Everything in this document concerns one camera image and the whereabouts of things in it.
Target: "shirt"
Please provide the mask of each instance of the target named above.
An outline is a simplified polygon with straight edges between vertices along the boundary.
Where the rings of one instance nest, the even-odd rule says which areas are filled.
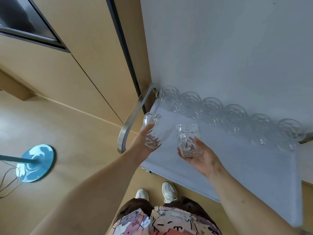
[[[206,219],[178,208],[156,206],[151,216],[137,209],[117,221],[109,235],[220,235]]]

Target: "glass panel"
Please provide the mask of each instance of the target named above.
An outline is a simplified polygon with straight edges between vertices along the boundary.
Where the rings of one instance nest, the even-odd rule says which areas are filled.
[[[56,39],[28,0],[0,0],[0,25]]]

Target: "person's left arm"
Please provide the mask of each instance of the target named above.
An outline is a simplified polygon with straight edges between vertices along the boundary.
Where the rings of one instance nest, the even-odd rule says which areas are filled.
[[[156,149],[145,146],[147,125],[113,163],[74,188],[31,235],[105,234],[135,170]]]

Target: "person's right hand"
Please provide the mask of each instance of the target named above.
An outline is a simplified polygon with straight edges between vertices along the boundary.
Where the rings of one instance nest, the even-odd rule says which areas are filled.
[[[202,155],[196,157],[183,157],[179,148],[177,148],[177,153],[182,159],[193,165],[198,172],[209,179],[211,175],[217,174],[218,171],[224,167],[213,150],[206,146],[200,139],[196,138],[195,144],[202,150]]]

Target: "forearm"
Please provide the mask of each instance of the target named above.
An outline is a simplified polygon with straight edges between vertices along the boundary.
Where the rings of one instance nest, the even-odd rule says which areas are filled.
[[[223,208],[240,235],[296,235],[268,205],[233,178],[223,166],[209,177]]]
[[[140,163],[125,152],[74,188],[32,235],[105,234]]]

